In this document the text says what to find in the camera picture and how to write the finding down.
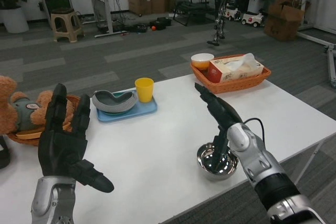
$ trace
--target gray carpet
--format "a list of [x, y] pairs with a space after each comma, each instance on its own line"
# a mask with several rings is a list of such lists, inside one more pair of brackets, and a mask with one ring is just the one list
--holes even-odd
[[[97, 30], [91, 24], [84, 26], [85, 38], [70, 44], [66, 39], [53, 42], [45, 23], [32, 24], [29, 32], [20, 35], [10, 35], [0, 27], [0, 74], [15, 79], [18, 90], [33, 99], [59, 82], [70, 93], [91, 95], [100, 89], [131, 88], [139, 77], [161, 81], [190, 74], [190, 57], [198, 52], [215, 56], [252, 52], [272, 70], [272, 83], [336, 119], [336, 90], [329, 86], [322, 46], [301, 38], [279, 42], [266, 36], [262, 28], [229, 22], [227, 38], [212, 47], [206, 43], [212, 28], [213, 24], [184, 27], [173, 22], [164, 31], [94, 39]], [[326, 39], [330, 35], [317, 36]], [[329, 223], [336, 221], [335, 140], [322, 147], [299, 184]], [[298, 158], [283, 164], [289, 173]], [[250, 185], [243, 184], [169, 223], [268, 223], [265, 214]]]

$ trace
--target teddy bear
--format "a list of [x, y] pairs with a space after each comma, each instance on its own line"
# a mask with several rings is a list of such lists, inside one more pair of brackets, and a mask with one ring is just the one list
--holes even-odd
[[[46, 112], [52, 91], [39, 94], [36, 102], [22, 92], [15, 92], [17, 83], [10, 77], [0, 76], [0, 135], [31, 131], [46, 124]], [[73, 106], [68, 100], [64, 125], [71, 122]]]

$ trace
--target stainless steel bowl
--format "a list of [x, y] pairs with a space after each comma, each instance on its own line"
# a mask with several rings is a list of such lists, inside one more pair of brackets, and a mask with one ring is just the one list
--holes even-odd
[[212, 154], [215, 146], [213, 143], [202, 145], [197, 151], [197, 163], [202, 174], [209, 180], [226, 180], [230, 178], [236, 171], [238, 166], [238, 158], [231, 153], [230, 148], [222, 154], [220, 163], [215, 170], [211, 168]]

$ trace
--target orange wicker basket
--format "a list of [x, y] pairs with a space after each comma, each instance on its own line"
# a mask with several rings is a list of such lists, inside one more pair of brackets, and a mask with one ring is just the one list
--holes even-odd
[[[219, 57], [216, 59], [232, 58], [232, 57], [237, 57], [237, 56], [243, 56], [243, 55], [224, 56], [224, 57]], [[225, 92], [232, 92], [232, 91], [252, 88], [256, 85], [261, 84], [272, 73], [268, 68], [264, 67], [262, 73], [258, 76], [253, 76], [253, 77], [248, 77], [245, 79], [239, 79], [239, 80], [233, 80], [233, 81], [227, 81], [227, 82], [222, 82], [222, 83], [213, 83], [207, 79], [207, 70], [199, 71], [192, 64], [191, 64], [191, 67], [197, 79], [201, 83], [203, 83], [214, 94], [220, 94], [220, 93], [225, 93]]]
[[[80, 98], [76, 95], [68, 95], [67, 99], [72, 102], [72, 105], [74, 107], [74, 111], [77, 110]], [[33, 145], [33, 146], [38, 146], [38, 142], [39, 142], [39, 138], [35, 138], [35, 139], [28, 139], [28, 140], [24, 140], [24, 139], [19, 139], [15, 133], [11, 133], [7, 135], [11, 140], [20, 143], [20, 144], [28, 144], [28, 145]]]

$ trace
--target white toy car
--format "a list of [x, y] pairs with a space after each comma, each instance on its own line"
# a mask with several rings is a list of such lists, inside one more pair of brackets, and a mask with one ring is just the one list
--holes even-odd
[[230, 21], [239, 21], [241, 20], [241, 12], [238, 10], [238, 8], [227, 6], [225, 17], [228, 18]]
[[258, 27], [264, 25], [264, 20], [265, 16], [262, 14], [262, 12], [260, 12], [259, 14], [247, 12], [243, 15], [241, 23], [243, 25], [250, 24], [253, 25], [254, 27]]

